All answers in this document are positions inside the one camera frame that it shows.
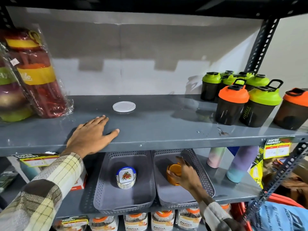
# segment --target light blue plastic package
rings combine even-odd
[[[250,223],[255,231],[306,231],[308,210],[265,202]]]

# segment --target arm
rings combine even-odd
[[[1,230],[50,229],[62,200],[83,171],[82,159],[100,151],[118,135],[118,129],[102,135],[107,121],[102,116],[77,127],[61,156],[25,185],[0,213]]]
[[[182,157],[177,157],[181,164],[182,175],[176,176],[168,171],[169,175],[179,183],[184,189],[188,190],[198,202],[200,213],[203,215],[208,226],[212,231],[245,231],[244,227],[235,221],[221,206],[211,198],[206,190],[202,188],[201,182],[190,164]]]

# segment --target stack of coasters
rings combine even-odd
[[[136,171],[132,167],[120,168],[116,174],[118,187],[121,189],[132,188],[136,182]]]

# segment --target wall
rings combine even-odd
[[[261,20],[8,7],[38,23],[71,95],[199,94],[207,71],[242,71]]]
[[[308,14],[279,21],[259,73],[284,81],[280,95],[308,87]]]

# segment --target plaid sleeve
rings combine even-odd
[[[222,207],[210,196],[201,203],[200,213],[211,228],[211,231],[245,231],[244,227],[234,220]]]
[[[5,231],[48,231],[63,198],[83,171],[79,155],[60,156],[31,182],[0,213],[0,227]]]

